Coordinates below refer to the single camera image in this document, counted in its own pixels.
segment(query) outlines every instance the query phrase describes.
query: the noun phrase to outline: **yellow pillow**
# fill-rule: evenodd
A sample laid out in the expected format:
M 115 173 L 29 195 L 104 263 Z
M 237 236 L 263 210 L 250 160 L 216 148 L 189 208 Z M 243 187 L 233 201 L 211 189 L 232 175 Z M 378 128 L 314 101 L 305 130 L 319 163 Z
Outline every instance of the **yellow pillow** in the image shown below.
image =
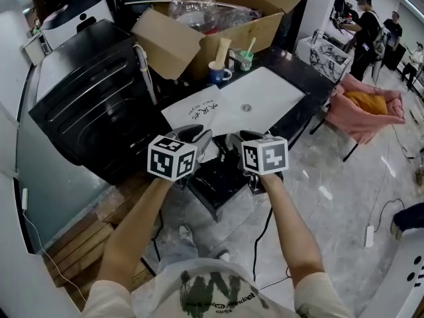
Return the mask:
M 368 113 L 388 115 L 386 100 L 383 95 L 372 95 L 364 92 L 346 92 L 344 96 Z

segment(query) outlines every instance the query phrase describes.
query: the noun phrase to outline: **black t-shirt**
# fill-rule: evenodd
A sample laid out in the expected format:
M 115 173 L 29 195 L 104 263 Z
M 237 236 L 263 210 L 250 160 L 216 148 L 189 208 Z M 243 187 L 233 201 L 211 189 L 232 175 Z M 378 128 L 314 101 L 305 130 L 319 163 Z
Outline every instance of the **black t-shirt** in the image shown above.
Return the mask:
M 376 16 L 372 12 L 365 12 L 357 24 L 362 27 L 362 30 L 356 33 L 356 44 L 362 46 L 365 43 L 369 48 L 372 48 L 372 42 L 376 39 L 380 30 Z
M 398 38 L 402 36 L 402 28 L 399 24 L 395 24 L 393 20 L 387 19 L 384 21 L 384 26 L 390 31 L 390 39 L 388 44 L 394 46 L 398 41 Z

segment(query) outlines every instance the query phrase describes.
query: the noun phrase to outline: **blue mug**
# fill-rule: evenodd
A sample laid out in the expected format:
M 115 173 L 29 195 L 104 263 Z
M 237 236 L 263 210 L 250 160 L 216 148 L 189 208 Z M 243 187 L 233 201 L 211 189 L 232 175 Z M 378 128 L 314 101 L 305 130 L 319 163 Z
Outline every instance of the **blue mug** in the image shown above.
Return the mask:
M 214 61 L 210 62 L 208 66 L 210 83 L 221 83 L 230 80 L 233 76 L 233 73 L 228 68 L 221 68 L 220 70 L 213 68 L 215 66 Z

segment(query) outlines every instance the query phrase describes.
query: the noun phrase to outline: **white power adapter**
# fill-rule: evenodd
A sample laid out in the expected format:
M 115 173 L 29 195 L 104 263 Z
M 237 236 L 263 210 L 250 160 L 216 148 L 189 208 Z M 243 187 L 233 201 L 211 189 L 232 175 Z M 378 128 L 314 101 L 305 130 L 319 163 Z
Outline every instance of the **white power adapter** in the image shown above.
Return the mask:
M 365 230 L 365 247 L 374 246 L 374 226 L 368 225 Z
M 28 209 L 28 189 L 22 190 L 22 210 L 25 212 Z

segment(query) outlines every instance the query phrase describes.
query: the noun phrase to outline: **pink chair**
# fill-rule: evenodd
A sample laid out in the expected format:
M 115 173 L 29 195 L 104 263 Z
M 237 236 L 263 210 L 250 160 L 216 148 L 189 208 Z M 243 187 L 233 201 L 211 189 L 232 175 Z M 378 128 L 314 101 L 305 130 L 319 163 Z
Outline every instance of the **pink chair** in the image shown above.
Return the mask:
M 364 92 L 383 95 L 388 115 L 374 115 L 356 106 L 346 98 L 346 92 Z M 325 118 L 310 132 L 313 134 L 325 122 L 333 124 L 356 141 L 355 147 L 345 156 L 345 162 L 359 144 L 367 144 L 377 132 L 387 125 L 405 124 L 401 92 L 366 85 L 347 74 L 334 88 Z

